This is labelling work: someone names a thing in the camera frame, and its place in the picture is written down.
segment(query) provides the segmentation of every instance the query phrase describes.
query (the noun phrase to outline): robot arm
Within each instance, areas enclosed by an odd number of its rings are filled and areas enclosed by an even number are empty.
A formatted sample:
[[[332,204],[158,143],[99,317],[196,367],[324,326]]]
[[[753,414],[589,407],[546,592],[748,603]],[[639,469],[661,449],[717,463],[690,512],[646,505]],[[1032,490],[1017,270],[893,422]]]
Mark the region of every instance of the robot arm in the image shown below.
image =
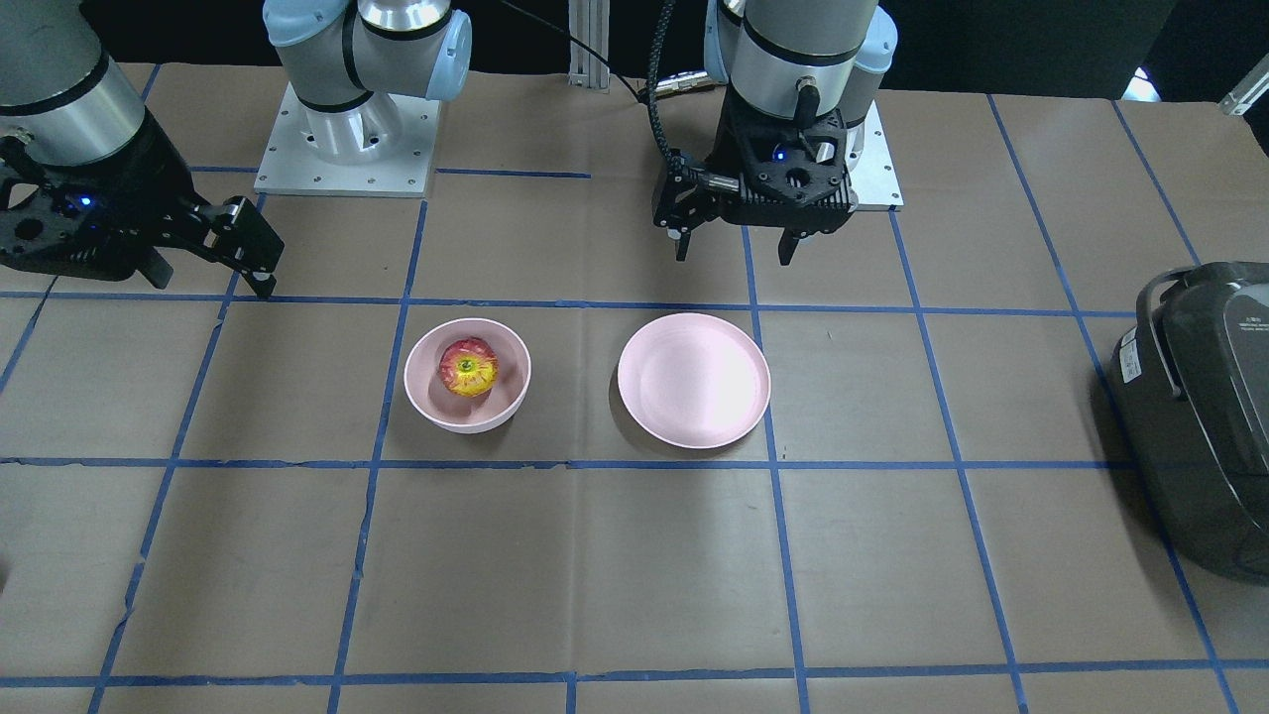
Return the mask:
[[[273,292],[283,243],[246,198],[212,205],[79,3],[0,4],[0,264],[165,287],[180,247]],[[208,231],[214,235],[207,237]]]
[[[669,150],[656,191],[654,222],[676,236],[678,259],[717,217],[783,227],[782,264],[803,237],[841,227],[859,205],[850,171],[896,44],[877,0],[711,0],[706,67],[727,84],[714,146],[704,161]],[[655,93],[648,110],[657,132]]]

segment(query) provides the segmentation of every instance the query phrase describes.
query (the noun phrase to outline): handle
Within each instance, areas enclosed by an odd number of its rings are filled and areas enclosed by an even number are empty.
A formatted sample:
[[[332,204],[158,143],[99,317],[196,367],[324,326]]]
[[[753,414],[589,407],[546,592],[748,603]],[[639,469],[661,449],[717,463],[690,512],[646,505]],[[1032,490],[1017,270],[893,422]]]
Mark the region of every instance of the handle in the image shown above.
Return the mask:
[[[1140,325],[1142,321],[1145,321],[1146,325],[1148,325],[1150,340],[1155,344],[1155,351],[1159,353],[1159,364],[1162,365],[1164,375],[1167,377],[1167,384],[1169,387],[1171,387],[1173,391],[1171,397],[1178,402],[1185,399],[1185,391],[1181,389],[1180,379],[1178,379],[1176,375],[1173,374],[1173,368],[1169,364],[1166,356],[1164,355],[1164,345],[1159,340],[1159,330],[1155,327],[1155,317],[1150,313],[1151,312],[1150,298],[1156,287],[1164,284],[1165,282],[1175,282],[1189,274],[1193,269],[1194,269],[1193,266],[1189,266],[1189,268],[1176,268],[1174,270],[1167,270],[1166,273],[1156,275],[1155,279],[1147,282],[1146,287],[1141,288],[1141,292],[1137,293],[1137,323]]]

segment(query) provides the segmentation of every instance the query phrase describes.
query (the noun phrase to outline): light blue joint cap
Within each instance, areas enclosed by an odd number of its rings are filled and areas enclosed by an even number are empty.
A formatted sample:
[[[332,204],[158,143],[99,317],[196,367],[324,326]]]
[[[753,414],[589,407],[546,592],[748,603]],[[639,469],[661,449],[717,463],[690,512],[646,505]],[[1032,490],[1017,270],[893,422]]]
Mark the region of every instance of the light blue joint cap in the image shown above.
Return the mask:
[[[330,27],[348,0],[264,0],[264,27],[274,47],[299,44]]]
[[[706,6],[706,72],[718,84],[727,84],[727,63],[722,60],[722,38],[718,36],[718,0]]]
[[[472,19],[462,10],[454,10],[445,28],[445,41],[440,44],[437,66],[431,70],[424,99],[453,101],[467,82],[467,67],[472,61]]]
[[[896,47],[898,47],[898,28],[886,10],[878,6],[872,22],[868,23],[868,36],[855,55],[855,66],[865,72],[883,75],[890,70]]]

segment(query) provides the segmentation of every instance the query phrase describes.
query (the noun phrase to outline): metal post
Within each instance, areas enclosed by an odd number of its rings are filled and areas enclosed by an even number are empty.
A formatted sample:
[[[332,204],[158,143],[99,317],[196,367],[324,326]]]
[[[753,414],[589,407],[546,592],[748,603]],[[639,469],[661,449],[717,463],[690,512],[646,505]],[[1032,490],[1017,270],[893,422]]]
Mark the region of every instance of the metal post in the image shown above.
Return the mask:
[[[569,0],[569,30],[604,57],[608,56],[608,1]],[[569,82],[608,91],[608,67],[576,43],[570,43]]]
[[[1269,90],[1269,55],[1251,70],[1242,81],[1221,100],[1221,110],[1237,117],[1251,108],[1260,95]]]

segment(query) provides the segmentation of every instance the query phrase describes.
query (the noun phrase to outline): white label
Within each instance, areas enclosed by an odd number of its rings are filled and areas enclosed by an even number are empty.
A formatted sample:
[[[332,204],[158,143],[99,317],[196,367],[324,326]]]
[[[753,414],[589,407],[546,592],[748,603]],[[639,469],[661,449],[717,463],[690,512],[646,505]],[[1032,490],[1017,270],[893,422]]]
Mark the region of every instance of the white label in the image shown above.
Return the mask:
[[[1141,360],[1137,359],[1136,339],[1119,347],[1119,372],[1123,373],[1123,384],[1141,377]]]

